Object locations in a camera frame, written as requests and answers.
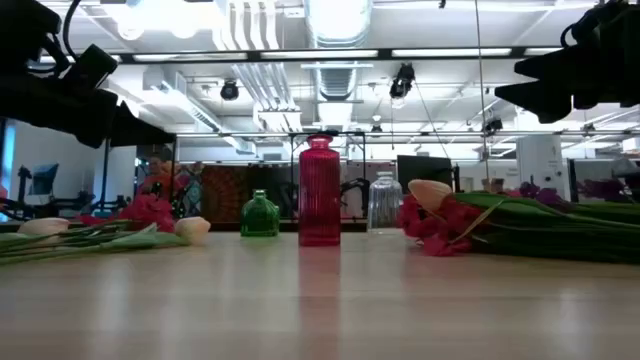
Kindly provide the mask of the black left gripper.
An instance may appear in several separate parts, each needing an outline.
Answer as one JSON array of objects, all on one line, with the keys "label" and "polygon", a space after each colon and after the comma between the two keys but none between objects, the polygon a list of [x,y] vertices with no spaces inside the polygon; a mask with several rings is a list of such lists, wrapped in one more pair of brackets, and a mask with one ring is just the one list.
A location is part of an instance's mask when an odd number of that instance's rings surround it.
[{"label": "black left gripper", "polygon": [[106,90],[74,94],[60,80],[32,75],[0,75],[0,117],[49,128],[99,148],[112,128],[111,146],[173,143],[168,134],[133,115],[125,102]]}]

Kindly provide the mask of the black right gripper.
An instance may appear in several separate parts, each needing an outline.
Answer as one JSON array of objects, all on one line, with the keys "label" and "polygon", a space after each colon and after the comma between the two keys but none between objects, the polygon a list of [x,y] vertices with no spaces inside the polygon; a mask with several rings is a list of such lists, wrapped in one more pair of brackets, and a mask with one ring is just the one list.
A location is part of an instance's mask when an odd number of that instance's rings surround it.
[{"label": "black right gripper", "polygon": [[[640,4],[598,4],[573,24],[571,35],[595,51],[604,95],[621,107],[640,105]],[[572,79],[574,55],[574,47],[562,48],[521,60],[514,72],[538,80]],[[557,122],[572,111],[571,94],[544,82],[500,86],[494,94],[536,115],[540,123]]]}]

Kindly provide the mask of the green glass vase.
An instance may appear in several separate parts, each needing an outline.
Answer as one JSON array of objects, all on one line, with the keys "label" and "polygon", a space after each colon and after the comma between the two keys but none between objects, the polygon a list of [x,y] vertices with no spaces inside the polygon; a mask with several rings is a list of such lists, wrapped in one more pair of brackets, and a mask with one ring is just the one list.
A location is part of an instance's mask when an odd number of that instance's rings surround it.
[{"label": "green glass vase", "polygon": [[279,233],[280,210],[264,189],[255,189],[241,210],[242,237],[274,237]]}]

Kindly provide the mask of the red ribbed glass vase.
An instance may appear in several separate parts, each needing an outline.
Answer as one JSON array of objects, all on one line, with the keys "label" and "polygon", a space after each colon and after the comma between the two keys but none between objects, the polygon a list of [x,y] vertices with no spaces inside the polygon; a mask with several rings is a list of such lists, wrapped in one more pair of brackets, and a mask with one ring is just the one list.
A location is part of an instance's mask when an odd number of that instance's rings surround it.
[{"label": "red ribbed glass vase", "polygon": [[298,240],[303,247],[339,246],[341,242],[340,154],[333,137],[309,136],[299,156]]}]

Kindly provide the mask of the clear ribbed glass vase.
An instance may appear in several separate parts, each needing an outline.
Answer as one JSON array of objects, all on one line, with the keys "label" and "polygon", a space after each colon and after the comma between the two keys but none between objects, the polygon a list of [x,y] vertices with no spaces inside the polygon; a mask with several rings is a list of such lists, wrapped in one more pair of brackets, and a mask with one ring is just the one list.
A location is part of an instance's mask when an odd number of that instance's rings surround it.
[{"label": "clear ribbed glass vase", "polygon": [[369,187],[367,229],[378,232],[396,228],[402,203],[402,187],[394,173],[378,172],[377,179]]}]

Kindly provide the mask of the person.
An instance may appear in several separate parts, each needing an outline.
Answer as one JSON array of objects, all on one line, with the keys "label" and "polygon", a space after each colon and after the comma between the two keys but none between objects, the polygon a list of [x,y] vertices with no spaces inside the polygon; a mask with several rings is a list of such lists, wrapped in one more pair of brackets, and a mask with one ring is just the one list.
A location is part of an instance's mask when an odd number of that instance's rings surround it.
[{"label": "person", "polygon": [[148,173],[138,187],[137,195],[155,194],[158,198],[168,200],[172,185],[171,166],[171,161],[152,156],[149,159]]}]

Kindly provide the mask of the black-legged background table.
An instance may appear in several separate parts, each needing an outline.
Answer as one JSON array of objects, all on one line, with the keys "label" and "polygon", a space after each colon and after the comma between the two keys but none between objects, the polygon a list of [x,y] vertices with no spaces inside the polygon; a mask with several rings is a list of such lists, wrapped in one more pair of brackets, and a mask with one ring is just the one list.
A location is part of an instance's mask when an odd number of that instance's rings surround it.
[{"label": "black-legged background table", "polygon": [[137,146],[111,146],[107,138],[99,148],[102,152],[94,179],[96,202],[92,213],[105,216],[121,208],[127,197],[133,198],[137,190],[135,171]]}]

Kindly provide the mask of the colourful mandala tapestry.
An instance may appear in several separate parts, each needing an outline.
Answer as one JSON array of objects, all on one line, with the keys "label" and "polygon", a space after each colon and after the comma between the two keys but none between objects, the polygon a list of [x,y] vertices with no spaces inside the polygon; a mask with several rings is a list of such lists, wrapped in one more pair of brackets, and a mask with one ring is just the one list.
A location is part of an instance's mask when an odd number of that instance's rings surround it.
[{"label": "colourful mandala tapestry", "polygon": [[176,177],[176,210],[180,217],[202,217],[210,223],[235,223],[249,198],[244,166],[181,165]]}]

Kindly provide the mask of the small tilted monitor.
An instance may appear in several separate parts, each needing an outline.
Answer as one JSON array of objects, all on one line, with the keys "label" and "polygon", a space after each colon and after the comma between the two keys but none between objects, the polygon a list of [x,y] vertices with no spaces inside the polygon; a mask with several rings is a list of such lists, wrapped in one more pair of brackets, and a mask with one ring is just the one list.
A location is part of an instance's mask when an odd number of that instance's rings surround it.
[{"label": "small tilted monitor", "polygon": [[41,165],[32,171],[30,195],[51,195],[55,177],[59,168],[58,163]]}]

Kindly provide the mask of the overhead LED light bar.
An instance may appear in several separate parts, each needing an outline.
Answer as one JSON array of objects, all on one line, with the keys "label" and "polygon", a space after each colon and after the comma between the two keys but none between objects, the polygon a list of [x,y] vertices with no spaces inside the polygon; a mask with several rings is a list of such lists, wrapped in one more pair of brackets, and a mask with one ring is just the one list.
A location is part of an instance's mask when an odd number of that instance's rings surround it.
[{"label": "overhead LED light bar", "polygon": [[358,49],[279,49],[245,51],[181,51],[161,53],[111,53],[120,64],[199,64],[323,61],[427,61],[524,59],[560,50],[560,47],[464,47],[464,48],[358,48]]}]

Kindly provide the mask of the black computer monitor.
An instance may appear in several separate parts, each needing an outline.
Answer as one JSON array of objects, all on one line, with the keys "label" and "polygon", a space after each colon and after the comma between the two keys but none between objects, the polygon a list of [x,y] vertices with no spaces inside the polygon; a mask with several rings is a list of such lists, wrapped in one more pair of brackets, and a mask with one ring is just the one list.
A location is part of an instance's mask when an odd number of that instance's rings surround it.
[{"label": "black computer monitor", "polygon": [[453,167],[448,158],[398,155],[396,164],[398,182],[404,194],[409,193],[408,183],[416,179],[437,181],[452,186]]}]

